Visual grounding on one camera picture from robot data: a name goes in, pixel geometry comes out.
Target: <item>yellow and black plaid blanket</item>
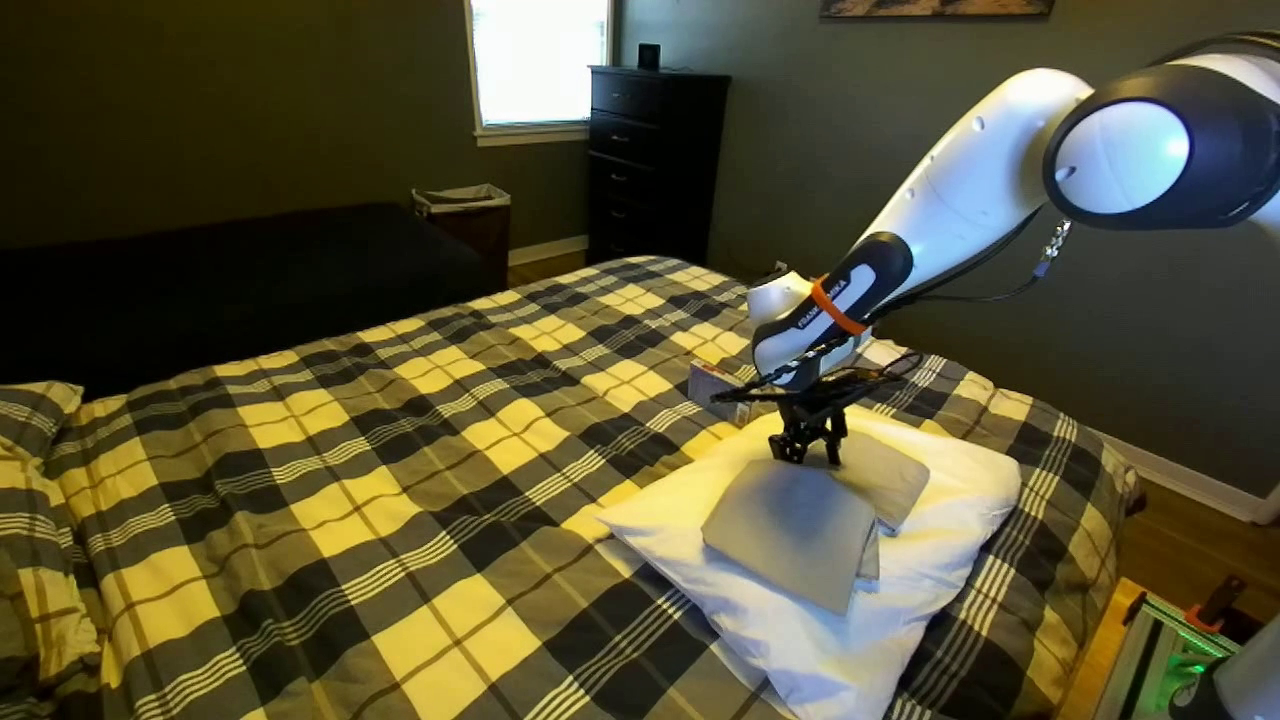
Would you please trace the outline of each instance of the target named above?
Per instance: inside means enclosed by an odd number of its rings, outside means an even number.
[[[79,405],[0,486],[73,536],[27,565],[102,628],[35,632],[35,694],[94,666],[133,715],[782,715],[592,519],[736,433],[685,378],[746,344],[736,279],[648,257]],[[939,357],[868,405],[1025,466],[892,715],[1044,711],[1118,578],[1108,446]]]

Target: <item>wall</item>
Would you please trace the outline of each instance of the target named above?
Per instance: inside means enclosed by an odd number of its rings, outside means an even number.
[[[496,180],[584,231],[584,143],[477,149],[456,0],[0,6],[0,249]]]
[[[1056,0],[1054,18],[821,18],[821,0],[630,0],[623,47],[730,72],[714,263],[835,261],[927,143],[1028,65],[1108,78],[1209,33],[1278,29],[1278,0]],[[1042,214],[960,292],[1013,286]],[[1251,227],[1078,227],[1054,283],[1013,303],[918,303],[879,323],[996,378],[1268,497],[1280,466],[1280,245]]]

